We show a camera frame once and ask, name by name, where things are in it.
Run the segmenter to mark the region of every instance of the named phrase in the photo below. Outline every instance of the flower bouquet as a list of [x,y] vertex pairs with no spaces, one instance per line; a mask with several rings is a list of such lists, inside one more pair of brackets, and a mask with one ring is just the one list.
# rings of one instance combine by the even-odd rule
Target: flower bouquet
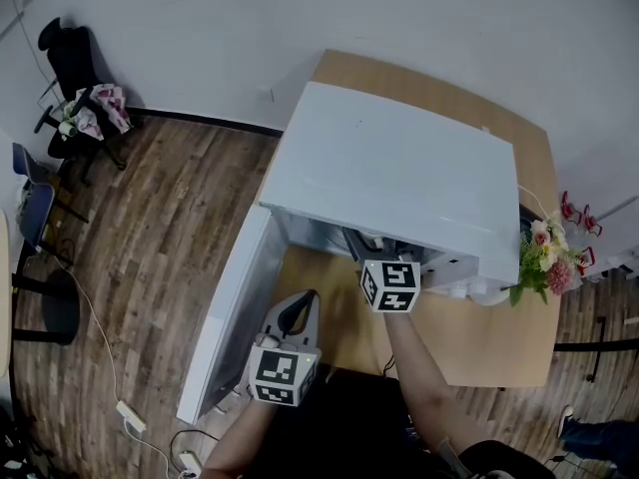
[[548,303],[547,288],[556,295],[566,292],[582,259],[581,252],[566,242],[559,212],[534,221],[520,239],[519,284],[507,287],[510,304],[516,305],[525,289],[538,292],[544,303]]

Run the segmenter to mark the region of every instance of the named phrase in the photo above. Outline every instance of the white cable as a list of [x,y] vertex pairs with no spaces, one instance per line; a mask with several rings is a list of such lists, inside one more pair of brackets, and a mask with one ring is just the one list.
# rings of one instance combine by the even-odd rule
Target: white cable
[[100,319],[98,319],[98,315],[96,314],[96,311],[93,308],[93,303],[91,303],[91,299],[89,298],[89,295],[82,288],[82,285],[80,285],[80,281],[78,280],[76,275],[74,275],[66,267],[62,266],[62,263],[60,262],[60,260],[57,257],[53,256],[53,258],[58,262],[58,264],[60,265],[60,267],[62,269],[64,269],[67,273],[69,273],[71,275],[73,280],[76,282],[76,285],[78,286],[78,289],[80,289],[82,294],[84,294],[84,297],[87,298],[87,302],[89,303],[89,308],[91,309],[91,314],[93,315],[93,319],[95,320],[96,324],[98,325],[98,328],[100,328],[100,333],[102,333],[102,336],[104,337],[104,342],[107,345],[107,351],[109,351],[109,358],[111,359],[111,368],[113,370],[113,397],[115,397],[116,404],[118,404],[120,402],[120,398],[118,397],[118,377],[116,375],[116,362],[113,359],[113,351],[111,350],[111,344],[109,343],[109,339],[107,338],[107,334],[105,333],[104,328],[102,327],[102,324],[100,324]]
[[524,190],[527,194],[529,194],[530,196],[532,196],[535,201],[537,202],[537,205],[539,206],[539,208],[541,209],[541,212],[543,213],[543,215],[545,216],[545,218],[548,220],[548,213],[546,212],[546,210],[543,208],[543,206],[541,205],[541,202],[539,201],[539,199],[537,198],[537,195],[535,195],[533,192],[531,192],[529,189],[527,189],[526,187],[523,187],[522,185],[517,185],[519,187],[520,190]]
[[11,1],[13,2],[13,8],[16,11],[16,17],[18,18],[18,21],[20,22],[20,28],[22,29],[24,38],[27,40],[27,44],[29,45],[29,50],[31,50],[31,55],[33,55],[33,60],[36,61],[36,66],[38,66],[38,69],[40,70],[40,74],[42,75],[42,77],[47,81],[47,85],[51,87],[51,92],[53,93],[56,100],[58,101],[58,105],[62,105],[60,98],[58,98],[56,91],[53,89],[53,84],[49,81],[49,77],[45,74],[44,70],[42,69],[42,66],[40,66],[40,62],[38,61],[38,56],[36,55],[36,52],[33,49],[33,46],[31,46],[31,41],[29,40],[29,34],[27,34],[27,30],[24,28],[24,23],[22,23],[22,16],[20,15],[20,10],[18,9],[18,3],[16,2],[16,0],[11,0]]
[[150,449],[153,449],[156,452],[159,452],[160,454],[162,454],[162,457],[164,458],[165,461],[165,465],[166,465],[166,470],[165,470],[165,475],[167,476],[167,479],[171,479],[171,477],[169,477],[169,457],[162,452],[160,449],[158,449],[155,445],[151,445],[149,442],[145,442],[144,440],[138,438],[137,436],[133,436],[131,434],[131,432],[129,431],[129,426],[127,426],[127,421],[125,419],[124,421],[124,430],[127,432],[127,434],[133,438],[136,442],[140,442],[143,445],[146,445],[147,447],[149,447]]
[[[69,273],[71,275],[73,280],[76,282],[76,285],[78,286],[78,289],[80,289],[82,294],[84,294],[84,297],[87,298],[87,302],[89,303],[89,308],[91,308],[91,314],[93,315],[93,319],[95,320],[96,324],[98,325],[98,328],[100,328],[100,332],[102,333],[102,336],[104,337],[104,342],[107,345],[107,351],[109,351],[109,358],[111,358],[111,368],[113,370],[113,396],[116,398],[116,404],[118,404],[120,402],[120,398],[118,397],[118,377],[116,375],[116,362],[115,362],[115,360],[113,358],[113,351],[111,350],[111,344],[109,343],[109,339],[107,338],[107,334],[105,333],[104,328],[102,327],[102,324],[100,324],[100,319],[98,319],[98,315],[96,314],[96,311],[93,308],[93,303],[91,303],[91,298],[89,298],[89,295],[82,288],[82,285],[80,285],[80,281],[78,280],[76,275],[74,275],[71,271],[69,271],[68,268],[62,266],[62,263],[60,262],[60,260],[57,257],[53,256],[53,258],[56,260],[56,262],[60,265],[60,267],[62,269],[64,269],[67,273]],[[167,479],[171,479],[169,477],[169,458],[167,457],[167,455],[164,452],[162,452],[160,449],[158,449],[158,447],[156,447],[155,445],[152,445],[149,442],[145,442],[144,440],[138,438],[137,436],[133,436],[131,434],[131,432],[129,431],[129,426],[127,425],[127,419],[126,418],[124,419],[124,430],[135,441],[140,442],[140,443],[146,445],[147,447],[153,449],[154,451],[159,452],[160,454],[162,454],[162,457],[164,458],[165,464],[166,464],[166,476],[167,476]]]

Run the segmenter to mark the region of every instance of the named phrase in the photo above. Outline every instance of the forearm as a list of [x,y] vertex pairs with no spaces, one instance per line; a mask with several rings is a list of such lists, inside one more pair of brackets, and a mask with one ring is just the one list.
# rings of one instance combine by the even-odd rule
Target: forearm
[[385,314],[397,377],[415,428],[431,451],[448,439],[460,454],[488,437],[459,407],[407,314]]
[[243,474],[258,454],[277,408],[275,404],[251,401],[211,452],[202,478]]
[[450,387],[415,330],[410,316],[386,313],[384,319],[406,404],[451,397]]

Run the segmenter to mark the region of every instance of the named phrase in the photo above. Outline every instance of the wooden floor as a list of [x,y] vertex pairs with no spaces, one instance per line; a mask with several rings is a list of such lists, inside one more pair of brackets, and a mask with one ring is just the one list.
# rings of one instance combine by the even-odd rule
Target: wooden floor
[[[93,188],[76,190],[73,206],[91,223],[64,217],[56,232],[111,340],[118,396],[147,420],[144,438],[165,452],[176,431],[188,427],[175,414],[196,337],[276,144],[249,133],[149,119],[121,145],[126,172],[100,157],[91,171]],[[56,266],[36,257],[26,273],[45,279]],[[608,317],[607,339],[638,336],[638,325],[622,324],[639,315],[637,282],[615,274],[565,296],[557,340],[595,339],[599,315]],[[16,326],[42,328],[39,295],[20,293]],[[559,453],[555,431],[565,404],[574,404],[586,421],[639,415],[634,353],[602,355],[591,384],[584,377],[593,364],[592,353],[556,353],[543,388],[459,388],[457,396],[494,437],[545,462]],[[82,478],[164,477],[163,458],[123,431],[109,357],[86,303],[72,345],[16,342],[14,367],[22,407],[37,419],[33,432],[55,452],[60,468]],[[245,402],[246,395],[226,399],[221,406],[229,413],[212,412],[198,427],[220,436]],[[175,451],[194,450],[204,459],[212,446],[188,434]],[[603,473],[596,463],[569,459]],[[555,473],[593,477],[566,463]]]

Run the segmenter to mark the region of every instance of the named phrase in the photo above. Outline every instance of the blue chair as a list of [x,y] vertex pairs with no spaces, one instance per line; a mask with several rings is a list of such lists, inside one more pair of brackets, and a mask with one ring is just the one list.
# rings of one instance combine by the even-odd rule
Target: blue chair
[[89,221],[58,200],[55,189],[49,183],[49,172],[38,165],[24,147],[15,143],[13,144],[13,171],[26,176],[31,184],[31,195],[24,204],[22,218],[18,224],[25,241],[35,250],[41,248],[66,264],[72,265],[69,259],[57,253],[54,246],[42,240],[51,208],[54,205],[58,206],[85,224]]

